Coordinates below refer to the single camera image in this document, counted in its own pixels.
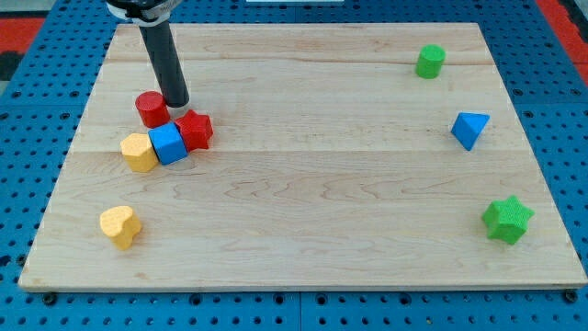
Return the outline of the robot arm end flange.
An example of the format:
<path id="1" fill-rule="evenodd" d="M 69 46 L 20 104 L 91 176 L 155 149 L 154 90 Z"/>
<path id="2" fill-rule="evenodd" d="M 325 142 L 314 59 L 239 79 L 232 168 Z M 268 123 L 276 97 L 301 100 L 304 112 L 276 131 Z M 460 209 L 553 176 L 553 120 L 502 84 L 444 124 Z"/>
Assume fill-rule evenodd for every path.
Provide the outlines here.
<path id="1" fill-rule="evenodd" d="M 167 20 L 182 0 L 107 0 L 107 9 L 115 17 L 151 24 Z"/>

